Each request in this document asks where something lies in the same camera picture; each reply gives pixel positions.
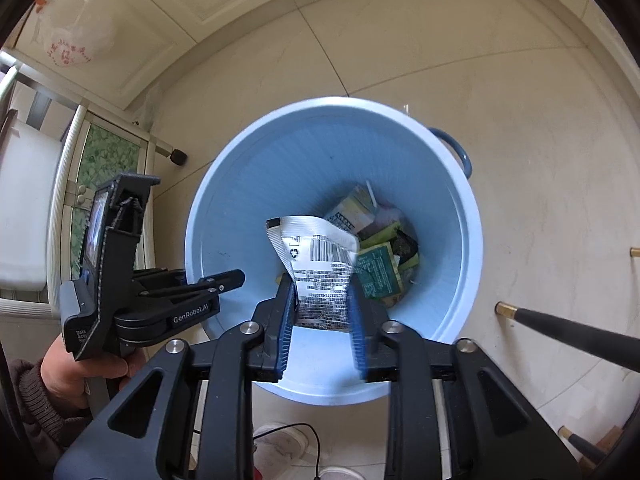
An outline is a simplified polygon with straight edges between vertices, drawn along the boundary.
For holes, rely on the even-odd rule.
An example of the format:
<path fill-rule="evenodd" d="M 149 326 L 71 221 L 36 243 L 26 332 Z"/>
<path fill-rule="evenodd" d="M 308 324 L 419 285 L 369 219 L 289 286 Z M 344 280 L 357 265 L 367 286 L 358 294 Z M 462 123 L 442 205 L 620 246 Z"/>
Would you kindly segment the person left hand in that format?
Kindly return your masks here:
<path fill-rule="evenodd" d="M 88 379 L 128 380 L 129 363 L 112 354 L 75 361 L 58 335 L 42 359 L 40 376 L 52 405 L 62 412 L 74 412 L 88 408 Z"/>

